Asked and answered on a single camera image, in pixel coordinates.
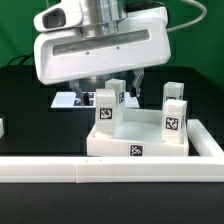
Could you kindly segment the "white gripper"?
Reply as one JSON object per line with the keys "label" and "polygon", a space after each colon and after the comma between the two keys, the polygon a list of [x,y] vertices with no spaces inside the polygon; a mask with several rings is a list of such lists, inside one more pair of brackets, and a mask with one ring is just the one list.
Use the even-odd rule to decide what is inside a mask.
{"label": "white gripper", "polygon": [[[129,93],[139,97],[143,68],[164,64],[171,56],[167,23],[167,9],[156,7],[129,13],[113,35],[85,39],[77,28],[42,33],[34,43],[37,77],[48,85],[134,70]],[[69,86],[82,106],[90,105],[78,81]]]}

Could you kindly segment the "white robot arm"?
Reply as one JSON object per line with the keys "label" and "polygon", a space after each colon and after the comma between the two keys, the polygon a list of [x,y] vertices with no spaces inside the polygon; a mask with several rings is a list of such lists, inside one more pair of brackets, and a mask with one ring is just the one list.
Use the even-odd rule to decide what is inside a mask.
{"label": "white robot arm", "polygon": [[168,10],[160,3],[61,0],[34,17],[40,32],[34,43],[37,77],[45,85],[69,82],[86,105],[81,79],[131,70],[135,78],[129,93],[137,97],[144,69],[171,56],[168,22]]}

